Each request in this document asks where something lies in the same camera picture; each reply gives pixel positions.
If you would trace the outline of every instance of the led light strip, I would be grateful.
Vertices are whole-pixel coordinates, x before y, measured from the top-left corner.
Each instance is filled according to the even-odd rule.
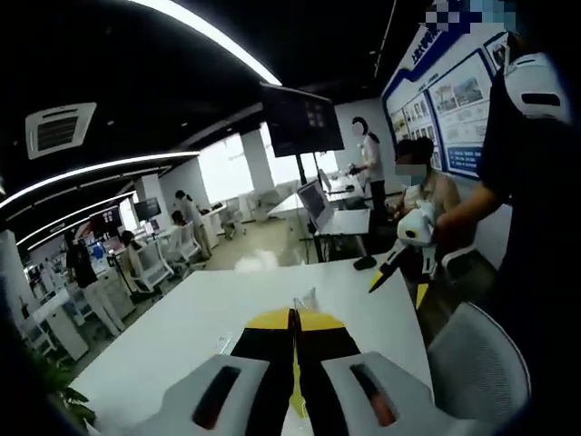
[[[189,11],[183,6],[177,5],[171,0],[128,0],[129,2],[137,3],[139,5],[151,7],[162,14],[169,15],[185,25],[191,27],[193,30],[200,32],[202,35],[212,39],[212,41],[230,53],[235,55],[254,72],[262,77],[269,84],[281,84],[264,65],[254,59],[246,50],[236,44],[229,36],[218,30],[216,27],[200,18],[198,15]]]
[[[35,236],[36,234],[39,234],[41,231],[43,231],[43,230],[46,230],[46,229],[48,229],[49,227],[52,227],[53,225],[55,225],[55,224],[58,224],[58,223],[59,223],[59,222],[61,222],[61,221],[68,220],[69,218],[71,218],[72,216],[75,216],[75,215],[77,215],[78,213],[83,213],[83,212],[85,212],[85,211],[88,211],[89,209],[93,209],[93,208],[94,208],[94,207],[96,207],[96,206],[100,206],[101,204],[109,203],[109,202],[112,202],[112,201],[114,201],[114,200],[117,200],[117,199],[119,199],[119,198],[124,198],[124,197],[130,196],[130,195],[133,195],[133,193],[134,193],[134,192],[135,192],[135,191],[131,191],[130,193],[122,193],[121,195],[117,195],[117,196],[115,196],[115,197],[108,198],[107,200],[103,200],[102,202],[95,203],[95,204],[91,204],[90,206],[84,207],[83,209],[79,209],[79,210],[78,210],[78,211],[76,211],[76,212],[69,213],[68,215],[66,215],[66,216],[64,216],[64,217],[62,217],[62,218],[59,218],[58,220],[55,220],[55,221],[53,221],[52,223],[50,223],[50,224],[47,224],[46,226],[44,226],[44,227],[41,227],[41,228],[40,228],[40,229],[38,229],[38,230],[35,230],[34,232],[30,233],[28,236],[25,236],[25,237],[24,237],[24,238],[22,238],[20,241],[18,241],[18,242],[16,243],[16,245],[20,245],[21,243],[23,243],[24,241],[26,241],[26,240],[28,240],[28,239],[32,238],[32,237],[33,237],[33,236]]]
[[[85,166],[85,168],[79,168],[78,170],[69,171],[68,173],[59,174],[55,177],[51,177],[49,179],[45,179],[42,182],[35,183],[32,186],[28,186],[24,188],[22,191],[18,191],[14,195],[6,198],[3,202],[0,203],[0,209],[7,206],[14,200],[35,191],[36,189],[42,188],[47,186],[48,184],[59,182],[64,179],[68,179],[70,177],[75,177],[76,175],[90,173],[91,171],[96,170],[103,170],[104,168],[111,168],[113,166],[118,165],[127,165],[127,164],[136,164],[138,162],[148,162],[148,161],[155,161],[161,159],[170,159],[173,157],[187,157],[187,156],[197,156],[200,154],[199,152],[176,152],[176,153],[164,153],[164,154],[150,154],[147,156],[138,156],[138,157],[130,157],[128,159],[121,159],[119,161],[112,161],[112,162],[105,162],[99,163],[97,165]]]
[[[87,216],[87,217],[83,218],[82,220],[79,220],[79,221],[77,221],[76,223],[72,223],[71,225],[67,225],[66,227],[62,228],[62,229],[61,229],[61,230],[59,230],[58,232],[54,232],[54,233],[53,233],[53,234],[51,234],[50,236],[47,236],[47,237],[45,237],[44,239],[40,240],[39,242],[32,244],[30,247],[28,247],[28,251],[31,251],[31,250],[33,250],[34,248],[36,248],[36,247],[37,247],[38,245],[40,245],[41,243],[45,243],[45,242],[46,242],[46,241],[48,241],[49,239],[51,239],[51,238],[54,238],[55,236],[57,236],[57,235],[61,234],[62,232],[66,232],[66,231],[67,231],[67,230],[69,230],[70,228],[72,228],[72,227],[75,227],[76,225],[82,224],[82,223],[84,223],[84,222],[85,222],[85,221],[87,221],[87,220],[90,220],[92,217],[94,217],[94,216],[98,215],[99,213],[103,213],[103,212],[110,211],[110,210],[112,210],[112,209],[114,209],[114,208],[116,208],[116,207],[118,207],[118,206],[111,206],[111,207],[108,207],[108,208],[106,208],[106,209],[103,209],[102,211],[95,212],[95,213],[91,213],[89,216]]]

